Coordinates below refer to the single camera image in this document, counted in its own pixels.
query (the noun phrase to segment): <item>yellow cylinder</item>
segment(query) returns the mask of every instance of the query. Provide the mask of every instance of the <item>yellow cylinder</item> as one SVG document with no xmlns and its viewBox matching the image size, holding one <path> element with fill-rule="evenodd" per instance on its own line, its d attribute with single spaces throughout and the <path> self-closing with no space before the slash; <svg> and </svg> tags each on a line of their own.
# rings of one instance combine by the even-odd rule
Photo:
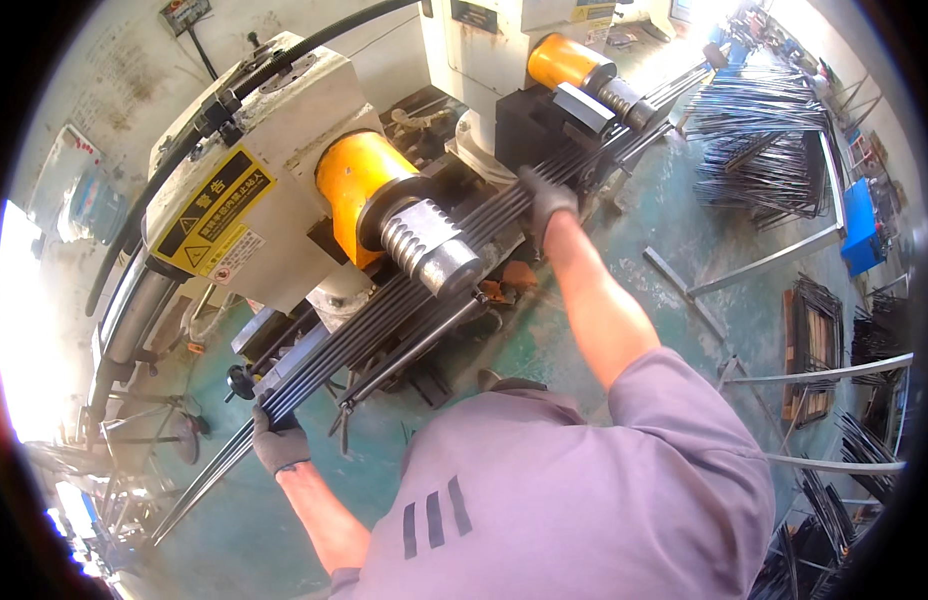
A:
<svg viewBox="0 0 928 600">
<path fill-rule="evenodd" d="M 317 189 L 330 202 L 334 238 L 347 256 L 363 269 L 383 252 L 363 247 L 357 221 L 364 205 L 385 184 L 418 170 L 376 131 L 360 131 L 327 148 L 317 164 Z"/>
<path fill-rule="evenodd" d="M 530 54 L 527 71 L 536 82 L 551 90 L 564 82 L 581 88 L 594 67 L 610 62 L 609 58 L 584 44 L 559 33 L 551 33 Z"/>
</svg>

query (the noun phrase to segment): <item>warning label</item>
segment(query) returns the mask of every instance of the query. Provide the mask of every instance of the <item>warning label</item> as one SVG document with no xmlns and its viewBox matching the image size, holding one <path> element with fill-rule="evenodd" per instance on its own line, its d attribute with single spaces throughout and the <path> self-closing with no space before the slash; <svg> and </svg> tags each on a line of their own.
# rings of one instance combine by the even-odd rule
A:
<svg viewBox="0 0 928 600">
<path fill-rule="evenodd" d="M 606 2 L 605 0 L 577 0 L 574 8 L 570 11 L 570 22 L 580 23 L 581 21 L 590 21 L 592 19 L 610 19 L 614 16 L 615 2 Z"/>
<path fill-rule="evenodd" d="M 188 273 L 208 277 L 248 231 L 241 218 L 273 186 L 274 178 L 263 165 L 243 145 L 235 146 L 159 239 L 154 254 Z M 221 282 L 233 275 L 231 266 Z"/>
<path fill-rule="evenodd" d="M 611 18 L 597 19 L 588 22 L 587 39 L 584 44 L 590 46 L 597 42 L 606 42 L 607 35 L 611 32 Z"/>
<path fill-rule="evenodd" d="M 226 285 L 266 242 L 253 229 L 241 223 L 214 251 L 214 256 L 207 260 L 200 274 L 214 283 Z"/>
</svg>

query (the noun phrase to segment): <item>warning triangle symbol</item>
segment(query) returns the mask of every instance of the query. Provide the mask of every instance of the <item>warning triangle symbol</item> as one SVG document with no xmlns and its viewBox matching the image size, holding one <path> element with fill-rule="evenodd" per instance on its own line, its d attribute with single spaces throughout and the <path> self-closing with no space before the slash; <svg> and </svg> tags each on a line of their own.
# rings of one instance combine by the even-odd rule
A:
<svg viewBox="0 0 928 600">
<path fill-rule="evenodd" d="M 201 258 L 207 254 L 207 251 L 210 250 L 210 246 L 187 246 L 183 249 L 187 253 L 187 258 L 190 260 L 191 267 L 197 267 L 197 263 L 201 262 Z"/>
<path fill-rule="evenodd" d="M 194 225 L 196 225 L 198 221 L 200 221 L 200 219 L 197 217 L 181 217 L 181 229 L 183 233 L 185 235 L 190 234 L 190 231 L 193 230 Z"/>
</svg>

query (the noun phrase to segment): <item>gray work glove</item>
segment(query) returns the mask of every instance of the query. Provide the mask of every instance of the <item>gray work glove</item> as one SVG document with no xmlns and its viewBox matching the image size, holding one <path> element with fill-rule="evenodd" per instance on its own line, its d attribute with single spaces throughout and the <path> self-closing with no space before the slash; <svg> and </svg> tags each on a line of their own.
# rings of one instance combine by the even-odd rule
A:
<svg viewBox="0 0 928 600">
<path fill-rule="evenodd" d="M 537 248 L 543 248 L 543 235 L 547 233 L 550 217 L 558 210 L 566 210 L 577 218 L 577 195 L 566 185 L 551 185 L 530 167 L 520 167 L 520 180 L 534 192 L 534 219 L 531 224 Z"/>
<path fill-rule="evenodd" d="M 288 414 L 271 426 L 271 420 L 264 409 L 254 404 L 254 452 L 271 474 L 277 475 L 291 465 L 310 460 L 310 446 L 307 434 L 297 422 L 294 413 Z"/>
</svg>

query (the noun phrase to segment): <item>gray work shirt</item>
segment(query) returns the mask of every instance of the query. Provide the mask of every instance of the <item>gray work shirt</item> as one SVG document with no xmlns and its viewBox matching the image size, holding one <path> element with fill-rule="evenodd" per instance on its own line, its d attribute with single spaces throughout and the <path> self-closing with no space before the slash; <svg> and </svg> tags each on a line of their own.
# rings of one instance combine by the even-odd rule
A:
<svg viewBox="0 0 928 600">
<path fill-rule="evenodd" d="M 660 348 L 614 381 L 613 427 L 567 400 L 489 391 L 435 417 L 331 598 L 744 597 L 774 494 L 720 394 Z"/>
</svg>

